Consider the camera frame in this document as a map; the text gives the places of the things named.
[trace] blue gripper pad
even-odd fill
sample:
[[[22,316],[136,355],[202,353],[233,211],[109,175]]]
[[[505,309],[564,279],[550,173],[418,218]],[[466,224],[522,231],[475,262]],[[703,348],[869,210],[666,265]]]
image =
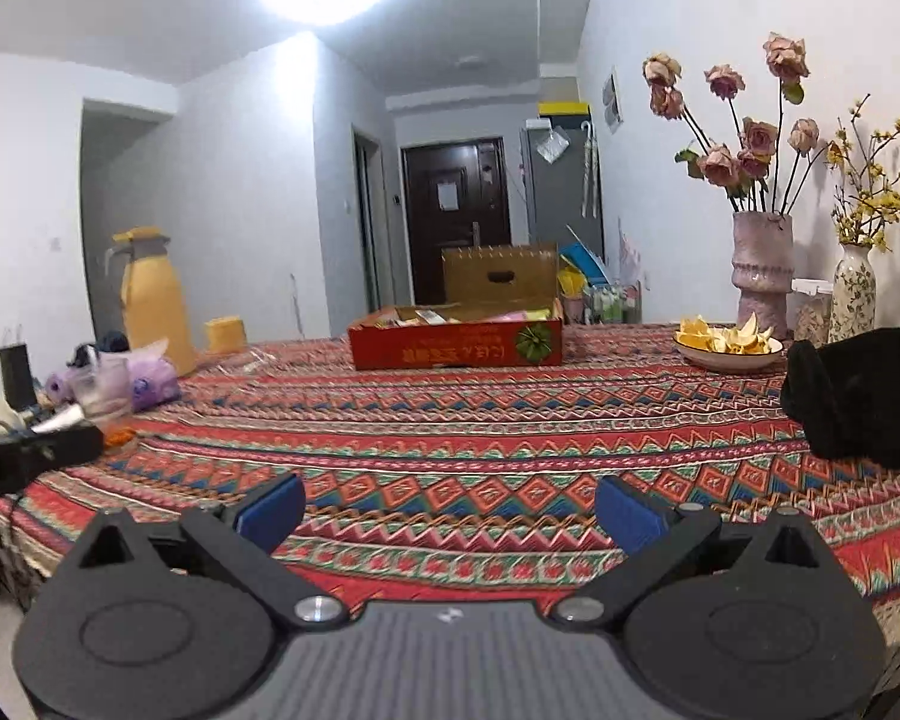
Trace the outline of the blue gripper pad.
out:
[[[233,529],[268,555],[303,521],[307,494],[295,473],[268,483],[268,490],[241,507]]]
[[[628,555],[656,541],[670,529],[669,509],[631,488],[615,476],[597,483],[594,500],[597,523]]]

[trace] gray ribbed surface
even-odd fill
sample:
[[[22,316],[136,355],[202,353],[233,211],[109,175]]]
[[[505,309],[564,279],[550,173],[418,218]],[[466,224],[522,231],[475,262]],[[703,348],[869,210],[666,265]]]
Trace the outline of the gray ribbed surface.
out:
[[[370,603],[346,630],[298,637],[271,678],[245,704],[221,716],[559,717],[679,718],[636,688],[605,640],[554,630],[529,603]]]

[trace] plate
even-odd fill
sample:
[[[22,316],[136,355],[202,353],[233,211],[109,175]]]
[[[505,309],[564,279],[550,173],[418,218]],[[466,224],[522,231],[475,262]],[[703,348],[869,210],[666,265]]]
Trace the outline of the plate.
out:
[[[721,373],[746,373],[751,370],[763,370],[783,357],[783,344],[776,338],[770,338],[767,341],[770,351],[766,354],[727,354],[703,351],[695,349],[693,346],[684,346],[676,336],[674,336],[674,343],[687,362]]]

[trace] silver bolt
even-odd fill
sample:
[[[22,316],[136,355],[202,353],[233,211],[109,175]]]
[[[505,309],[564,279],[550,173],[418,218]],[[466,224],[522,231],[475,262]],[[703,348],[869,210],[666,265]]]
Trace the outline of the silver bolt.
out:
[[[297,601],[293,613],[304,622],[333,622],[343,614],[343,604],[329,595],[311,595]]]
[[[604,613],[604,605],[596,598],[572,595],[560,601],[554,613],[565,622],[593,622]]]

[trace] patterned tablecloth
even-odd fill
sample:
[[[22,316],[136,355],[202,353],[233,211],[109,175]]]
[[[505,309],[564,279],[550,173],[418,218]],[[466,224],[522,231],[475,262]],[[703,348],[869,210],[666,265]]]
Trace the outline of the patterned tablecloth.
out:
[[[900,473],[813,457],[778,410],[782,367],[689,367],[671,330],[569,328],[567,365],[357,372],[346,341],[255,346],[207,365],[136,420],[133,451],[45,474],[14,515],[43,575],[103,506],[138,520],[238,499],[276,471],[308,515],[275,556],[351,605],[533,597],[544,605],[623,558],[593,518],[597,478],[673,503],[816,520],[889,642],[900,681]],[[5,527],[8,504],[0,500]]]

